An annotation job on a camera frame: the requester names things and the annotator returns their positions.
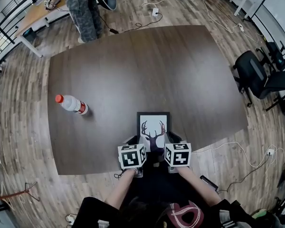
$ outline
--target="picture frame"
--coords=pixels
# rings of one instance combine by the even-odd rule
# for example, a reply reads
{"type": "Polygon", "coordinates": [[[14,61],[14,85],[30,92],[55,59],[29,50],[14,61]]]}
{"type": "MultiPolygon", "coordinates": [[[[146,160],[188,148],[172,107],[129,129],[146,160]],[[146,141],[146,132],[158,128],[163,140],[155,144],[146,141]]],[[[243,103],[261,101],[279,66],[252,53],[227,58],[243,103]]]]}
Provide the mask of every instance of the picture frame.
{"type": "Polygon", "coordinates": [[[163,153],[164,134],[170,131],[170,112],[138,112],[137,137],[147,152],[163,153]]]}

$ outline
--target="shoe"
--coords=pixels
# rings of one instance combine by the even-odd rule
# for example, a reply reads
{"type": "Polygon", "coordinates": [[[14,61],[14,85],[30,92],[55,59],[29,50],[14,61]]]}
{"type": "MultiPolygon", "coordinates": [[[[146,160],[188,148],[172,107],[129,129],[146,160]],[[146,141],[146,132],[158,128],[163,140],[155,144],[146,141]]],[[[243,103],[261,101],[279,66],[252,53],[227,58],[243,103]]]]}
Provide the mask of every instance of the shoe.
{"type": "Polygon", "coordinates": [[[80,43],[80,44],[84,44],[85,42],[81,39],[81,37],[78,37],[78,43],[80,43]]]}

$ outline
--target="deer head illustration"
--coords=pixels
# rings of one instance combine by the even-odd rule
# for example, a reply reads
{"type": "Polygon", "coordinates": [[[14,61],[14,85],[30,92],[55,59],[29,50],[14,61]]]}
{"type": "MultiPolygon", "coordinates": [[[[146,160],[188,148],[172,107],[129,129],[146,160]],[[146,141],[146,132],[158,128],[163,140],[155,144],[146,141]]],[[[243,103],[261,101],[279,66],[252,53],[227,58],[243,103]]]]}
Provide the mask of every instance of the deer head illustration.
{"type": "Polygon", "coordinates": [[[146,140],[148,140],[150,142],[150,151],[151,152],[158,152],[158,151],[163,151],[163,148],[158,148],[156,145],[156,139],[159,136],[163,136],[166,132],[165,130],[165,124],[162,123],[162,121],[160,121],[160,125],[161,125],[161,134],[157,134],[156,130],[155,130],[155,137],[151,137],[150,132],[149,134],[146,134],[146,123],[147,121],[145,121],[144,123],[142,123],[142,135],[146,136],[146,140]]]}

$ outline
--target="camouflage pants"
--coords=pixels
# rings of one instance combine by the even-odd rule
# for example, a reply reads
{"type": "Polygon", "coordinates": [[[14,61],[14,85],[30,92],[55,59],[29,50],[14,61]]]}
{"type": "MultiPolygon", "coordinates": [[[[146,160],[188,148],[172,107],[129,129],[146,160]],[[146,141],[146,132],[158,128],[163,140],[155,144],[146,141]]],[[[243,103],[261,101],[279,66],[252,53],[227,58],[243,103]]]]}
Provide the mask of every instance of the camouflage pants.
{"type": "Polygon", "coordinates": [[[81,39],[89,42],[100,37],[102,24],[96,0],[66,0],[81,39]]]}

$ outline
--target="plastic bottle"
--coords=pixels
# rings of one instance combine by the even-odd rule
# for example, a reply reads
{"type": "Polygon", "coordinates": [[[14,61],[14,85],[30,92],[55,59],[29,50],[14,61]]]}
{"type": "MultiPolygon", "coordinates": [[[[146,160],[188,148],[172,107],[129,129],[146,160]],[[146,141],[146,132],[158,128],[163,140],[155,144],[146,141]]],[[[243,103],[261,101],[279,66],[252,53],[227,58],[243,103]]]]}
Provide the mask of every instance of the plastic bottle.
{"type": "Polygon", "coordinates": [[[76,112],[81,115],[87,113],[88,106],[86,103],[77,100],[71,95],[57,95],[55,101],[59,103],[64,109],[70,112],[76,112]]]}

